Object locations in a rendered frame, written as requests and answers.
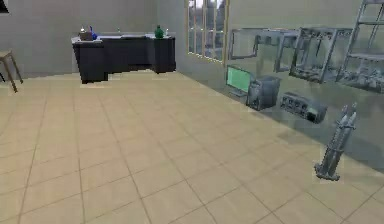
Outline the green-screen monitor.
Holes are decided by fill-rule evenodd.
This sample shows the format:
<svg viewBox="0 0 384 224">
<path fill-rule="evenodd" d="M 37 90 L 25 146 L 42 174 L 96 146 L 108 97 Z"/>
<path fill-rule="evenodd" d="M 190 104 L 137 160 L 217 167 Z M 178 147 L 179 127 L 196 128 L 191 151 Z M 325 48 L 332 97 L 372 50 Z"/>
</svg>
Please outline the green-screen monitor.
<svg viewBox="0 0 384 224">
<path fill-rule="evenodd" d="M 244 97 L 248 94 L 248 88 L 253 74 L 234 65 L 228 65 L 226 70 L 226 85 L 231 88 L 230 93 Z"/>
</svg>

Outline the grey box-shaped machine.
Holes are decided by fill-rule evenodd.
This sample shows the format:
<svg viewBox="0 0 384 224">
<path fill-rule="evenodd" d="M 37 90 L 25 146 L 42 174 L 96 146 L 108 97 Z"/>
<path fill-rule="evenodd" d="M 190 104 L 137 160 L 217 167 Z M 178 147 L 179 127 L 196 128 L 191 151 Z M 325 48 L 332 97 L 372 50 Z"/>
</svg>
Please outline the grey box-shaped machine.
<svg viewBox="0 0 384 224">
<path fill-rule="evenodd" d="M 248 87 L 246 105 L 257 111 L 276 105 L 280 88 L 280 78 L 263 76 L 252 79 Z"/>
</svg>

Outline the wood-framed window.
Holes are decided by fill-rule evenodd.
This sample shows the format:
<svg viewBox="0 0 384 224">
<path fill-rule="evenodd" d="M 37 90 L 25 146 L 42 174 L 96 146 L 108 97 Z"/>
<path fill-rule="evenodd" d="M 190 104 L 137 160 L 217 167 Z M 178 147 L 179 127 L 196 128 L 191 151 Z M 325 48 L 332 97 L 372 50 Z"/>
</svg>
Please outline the wood-framed window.
<svg viewBox="0 0 384 224">
<path fill-rule="evenodd" d="M 186 0 L 187 53 L 223 64 L 230 0 Z"/>
</svg>

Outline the black kitchen counter cupboard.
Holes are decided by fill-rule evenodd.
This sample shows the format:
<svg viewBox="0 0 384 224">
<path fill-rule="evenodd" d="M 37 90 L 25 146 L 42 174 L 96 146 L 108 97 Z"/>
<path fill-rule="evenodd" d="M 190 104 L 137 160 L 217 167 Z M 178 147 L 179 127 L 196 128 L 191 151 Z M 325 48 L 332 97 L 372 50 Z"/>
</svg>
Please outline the black kitchen counter cupboard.
<svg viewBox="0 0 384 224">
<path fill-rule="evenodd" d="M 101 36 L 96 40 L 72 39 L 83 84 L 107 81 L 108 75 L 150 69 L 155 73 L 176 70 L 176 38 L 148 35 Z"/>
</svg>

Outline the grey flat console device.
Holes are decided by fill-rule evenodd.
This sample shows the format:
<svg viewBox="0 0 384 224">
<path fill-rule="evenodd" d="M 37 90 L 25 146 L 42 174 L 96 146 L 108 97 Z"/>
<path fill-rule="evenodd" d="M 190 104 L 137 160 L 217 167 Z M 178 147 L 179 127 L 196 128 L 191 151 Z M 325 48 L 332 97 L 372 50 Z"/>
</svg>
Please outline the grey flat console device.
<svg viewBox="0 0 384 224">
<path fill-rule="evenodd" d="M 315 124 L 321 123 L 327 112 L 325 104 L 292 92 L 281 96 L 280 108 Z"/>
</svg>

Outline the tall grey metal rack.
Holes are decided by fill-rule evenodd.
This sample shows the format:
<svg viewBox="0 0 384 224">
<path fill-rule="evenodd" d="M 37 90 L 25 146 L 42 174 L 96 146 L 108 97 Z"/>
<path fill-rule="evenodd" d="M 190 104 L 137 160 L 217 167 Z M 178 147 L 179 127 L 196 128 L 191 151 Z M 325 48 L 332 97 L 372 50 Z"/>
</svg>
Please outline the tall grey metal rack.
<svg viewBox="0 0 384 224">
<path fill-rule="evenodd" d="M 378 15 L 375 19 L 364 19 L 366 8 L 371 5 L 380 7 Z M 353 48 L 357 42 L 361 25 L 371 26 L 372 31 L 367 47 L 354 52 Z M 379 66 L 379 63 L 384 63 L 384 52 L 374 53 L 372 51 L 372 45 L 380 26 L 384 26 L 384 0 L 362 0 L 346 54 L 336 76 L 337 82 L 349 87 L 384 94 L 384 68 L 381 69 Z"/>
</svg>

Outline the wooden stool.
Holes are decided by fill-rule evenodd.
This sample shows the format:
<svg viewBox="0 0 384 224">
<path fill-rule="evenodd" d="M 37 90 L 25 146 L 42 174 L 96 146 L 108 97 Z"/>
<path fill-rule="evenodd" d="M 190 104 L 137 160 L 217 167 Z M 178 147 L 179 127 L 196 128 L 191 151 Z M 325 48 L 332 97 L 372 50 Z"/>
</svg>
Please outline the wooden stool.
<svg viewBox="0 0 384 224">
<path fill-rule="evenodd" d="M 0 52 L 0 63 L 2 63 L 4 65 L 5 71 L 7 72 L 8 81 L 11 83 L 13 91 L 15 93 L 17 93 L 18 89 L 17 89 L 15 81 L 14 81 L 14 79 L 12 77 L 12 73 L 10 71 L 9 60 L 11 60 L 11 62 L 13 64 L 13 67 L 15 69 L 15 72 L 16 72 L 16 75 L 17 75 L 17 77 L 19 79 L 19 82 L 21 84 L 23 84 L 24 81 L 23 81 L 23 78 L 22 78 L 22 76 L 20 74 L 20 70 L 19 70 L 18 65 L 16 63 L 15 57 L 13 55 L 13 52 L 11 50 L 1 51 Z"/>
</svg>

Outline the grey metal frame shelf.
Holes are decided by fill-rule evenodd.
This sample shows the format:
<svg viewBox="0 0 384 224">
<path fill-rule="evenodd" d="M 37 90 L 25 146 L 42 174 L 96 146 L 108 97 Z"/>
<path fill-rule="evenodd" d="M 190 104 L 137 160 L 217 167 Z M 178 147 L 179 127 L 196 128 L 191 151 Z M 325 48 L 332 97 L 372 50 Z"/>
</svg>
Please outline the grey metal frame shelf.
<svg viewBox="0 0 384 224">
<path fill-rule="evenodd" d="M 238 60 L 253 58 L 258 55 L 260 45 L 273 46 L 276 48 L 274 72 L 285 72 L 289 66 L 282 65 L 283 51 L 285 48 L 294 49 L 299 31 L 286 28 L 238 28 L 230 31 L 228 59 Z M 241 36 L 248 36 L 251 40 L 252 49 L 248 55 L 236 55 L 235 43 Z"/>
</svg>

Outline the grey metal cube frame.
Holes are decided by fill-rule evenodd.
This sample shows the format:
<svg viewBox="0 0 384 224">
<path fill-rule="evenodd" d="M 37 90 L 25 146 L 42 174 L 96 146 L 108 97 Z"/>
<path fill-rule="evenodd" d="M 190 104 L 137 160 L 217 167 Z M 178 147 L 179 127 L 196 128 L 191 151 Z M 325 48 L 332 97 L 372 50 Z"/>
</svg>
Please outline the grey metal cube frame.
<svg viewBox="0 0 384 224">
<path fill-rule="evenodd" d="M 351 28 L 301 27 L 289 75 L 309 82 L 335 81 Z"/>
</svg>

